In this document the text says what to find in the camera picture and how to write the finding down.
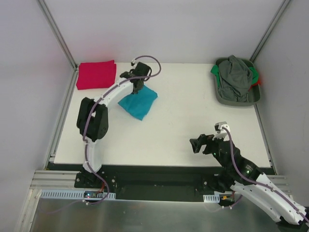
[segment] folded red cloth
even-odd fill
[[[115,83],[116,64],[114,60],[97,63],[81,63],[76,83],[78,90],[109,88]]]

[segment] gray wall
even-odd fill
[[[249,58],[282,0],[46,0],[76,62]]]
[[[309,205],[309,1],[294,0],[259,55],[258,104],[270,151],[294,198]]]
[[[1,1],[0,30],[0,231],[12,232],[72,69],[36,1]]]

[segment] plastic bin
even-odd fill
[[[216,65],[219,66],[219,64],[224,61],[227,60],[227,58],[219,58],[216,60]],[[242,61],[248,66],[248,67],[254,67],[253,63],[249,60],[246,59],[242,59]],[[217,83],[217,78],[215,78],[215,89],[216,89],[216,97],[218,99],[218,101],[221,104],[224,105],[231,105],[231,106],[251,106],[254,105],[256,103],[258,103],[258,101],[261,98],[260,95],[260,86],[256,85],[253,86],[250,90],[249,90],[249,96],[248,96],[248,102],[238,102],[238,101],[229,101],[229,100],[225,100],[223,99],[220,95],[219,95],[219,91],[218,91],[218,83]]]

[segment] teal cloth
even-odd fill
[[[144,86],[137,94],[130,94],[122,98],[118,104],[133,117],[142,121],[157,97],[156,92]]]

